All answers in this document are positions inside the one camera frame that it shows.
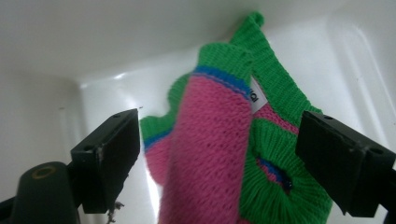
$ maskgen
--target white surface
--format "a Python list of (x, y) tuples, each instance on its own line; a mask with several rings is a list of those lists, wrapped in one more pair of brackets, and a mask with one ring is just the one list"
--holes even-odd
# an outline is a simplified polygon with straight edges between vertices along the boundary
[[(396, 149), (396, 3), (336, 1), (0, 2), (0, 200), (19, 176), (68, 151), (108, 116), (141, 107), (163, 115), (166, 92), (198, 48), (230, 36), (250, 10), (278, 59), (314, 105)], [(156, 223), (159, 191), (142, 155), (125, 183), (117, 223)], [(328, 223), (382, 223), (342, 216)], [(105, 223), (106, 215), (83, 216)]]

